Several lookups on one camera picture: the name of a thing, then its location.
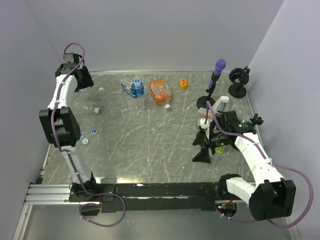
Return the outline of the clear bottle blue ring cap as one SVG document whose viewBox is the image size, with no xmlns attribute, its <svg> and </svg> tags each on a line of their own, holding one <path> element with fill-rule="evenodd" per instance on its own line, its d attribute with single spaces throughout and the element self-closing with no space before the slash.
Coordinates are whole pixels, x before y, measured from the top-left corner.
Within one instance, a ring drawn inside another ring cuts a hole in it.
<svg viewBox="0 0 320 240">
<path fill-rule="evenodd" d="M 86 102 L 75 102 L 72 110 L 80 114 L 101 114 L 102 110 Z"/>
</svg>

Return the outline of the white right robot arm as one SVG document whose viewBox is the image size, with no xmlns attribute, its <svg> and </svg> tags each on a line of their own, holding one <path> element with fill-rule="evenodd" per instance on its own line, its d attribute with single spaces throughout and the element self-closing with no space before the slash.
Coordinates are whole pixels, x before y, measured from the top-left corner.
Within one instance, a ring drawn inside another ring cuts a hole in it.
<svg viewBox="0 0 320 240">
<path fill-rule="evenodd" d="M 255 184 L 238 174 L 228 173 L 218 182 L 218 193 L 223 199 L 233 195 L 246 202 L 256 221 L 288 217 L 292 214 L 296 185 L 286 180 L 272 165 L 263 149 L 255 125 L 242 122 L 235 111 L 219 112 L 217 120 L 198 118 L 198 133 L 193 141 L 200 151 L 192 159 L 195 163 L 210 164 L 216 148 L 232 145 L 244 157 Z"/>
</svg>

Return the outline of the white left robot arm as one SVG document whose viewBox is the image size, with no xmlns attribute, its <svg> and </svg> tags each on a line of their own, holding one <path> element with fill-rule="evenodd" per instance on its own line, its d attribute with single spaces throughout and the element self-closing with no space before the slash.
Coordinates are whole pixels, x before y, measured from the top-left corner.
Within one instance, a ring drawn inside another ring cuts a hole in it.
<svg viewBox="0 0 320 240">
<path fill-rule="evenodd" d="M 52 100 L 38 116 L 47 141 L 62 153 L 71 171 L 71 196 L 93 201 L 99 195 L 99 188 L 81 152 L 81 129 L 72 109 L 74 94 L 93 87 L 94 82 L 82 55 L 64 53 L 63 60 L 55 72 Z"/>
</svg>

